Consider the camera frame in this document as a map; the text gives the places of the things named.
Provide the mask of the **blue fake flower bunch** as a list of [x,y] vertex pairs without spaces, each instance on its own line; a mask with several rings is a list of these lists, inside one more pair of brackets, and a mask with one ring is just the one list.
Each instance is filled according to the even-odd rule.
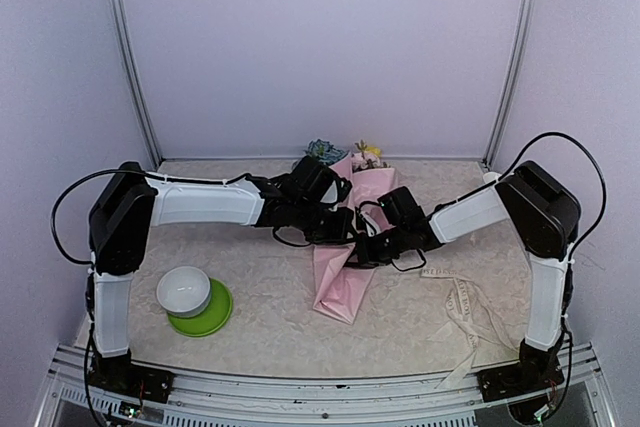
[[333,143],[322,139],[311,141],[305,149],[306,156],[312,157],[326,166],[336,164],[347,157],[348,154],[348,151],[338,148]]

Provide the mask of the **pale pink fake flower stem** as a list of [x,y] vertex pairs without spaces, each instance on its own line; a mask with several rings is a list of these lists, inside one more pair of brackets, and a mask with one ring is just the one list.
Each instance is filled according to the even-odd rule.
[[353,172],[360,172],[371,169],[387,168],[389,164],[383,160],[382,155],[377,157],[365,151],[368,146],[374,146],[360,140],[354,144],[356,151],[351,157],[351,166]]

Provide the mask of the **yellow fake flower stem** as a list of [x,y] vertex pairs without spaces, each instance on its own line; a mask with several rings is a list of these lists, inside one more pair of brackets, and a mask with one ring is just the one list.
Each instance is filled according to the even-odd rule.
[[375,147],[375,146],[368,146],[365,149],[365,151],[370,153],[370,154],[372,154],[372,155],[375,155],[377,157],[380,157],[382,155],[382,151],[378,147]]

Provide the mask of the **pink wrapping paper sheet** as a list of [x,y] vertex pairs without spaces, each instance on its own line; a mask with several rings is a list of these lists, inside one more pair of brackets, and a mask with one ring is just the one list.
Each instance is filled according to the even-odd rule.
[[[362,205],[381,229],[390,227],[382,210],[373,202],[398,187],[396,169],[387,167],[353,172],[351,157],[331,166],[331,169],[352,183],[344,203],[352,210]],[[357,269],[347,264],[355,260],[355,246],[317,246],[313,251],[315,299],[313,309],[334,320],[353,324],[366,290],[374,276],[372,269]]]

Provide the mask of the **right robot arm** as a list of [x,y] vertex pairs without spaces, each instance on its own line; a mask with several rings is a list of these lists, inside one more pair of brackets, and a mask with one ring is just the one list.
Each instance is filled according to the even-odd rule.
[[390,227],[361,234],[353,267],[388,265],[408,251],[436,250],[493,224],[510,221],[532,272],[529,321],[511,373],[523,391],[535,389],[551,371],[547,357],[561,344],[570,251],[577,242],[581,206],[546,170],[526,161],[515,170],[451,202],[424,213],[411,191],[399,187],[377,200]]

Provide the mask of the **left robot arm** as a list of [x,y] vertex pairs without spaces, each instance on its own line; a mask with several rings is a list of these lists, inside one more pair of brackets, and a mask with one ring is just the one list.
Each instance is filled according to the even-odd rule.
[[121,392],[140,381],[130,362],[128,314],[134,273],[149,231],[171,224],[234,224],[295,228],[312,245],[348,242],[353,219],[345,202],[349,177],[305,156],[289,173],[250,173],[212,180],[146,172],[135,162],[118,168],[89,213],[90,338],[102,377]]

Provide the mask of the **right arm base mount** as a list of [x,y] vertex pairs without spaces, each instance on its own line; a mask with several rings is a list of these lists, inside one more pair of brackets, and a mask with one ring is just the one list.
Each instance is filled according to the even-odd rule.
[[514,363],[481,370],[477,380],[483,401],[488,403],[545,390],[562,384],[565,378],[558,363],[543,373],[535,366]]

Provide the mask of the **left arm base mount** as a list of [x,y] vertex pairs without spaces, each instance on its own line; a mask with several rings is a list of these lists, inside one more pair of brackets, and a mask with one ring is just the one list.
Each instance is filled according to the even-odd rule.
[[174,374],[170,371],[137,364],[92,366],[89,384],[108,392],[142,401],[166,404]]

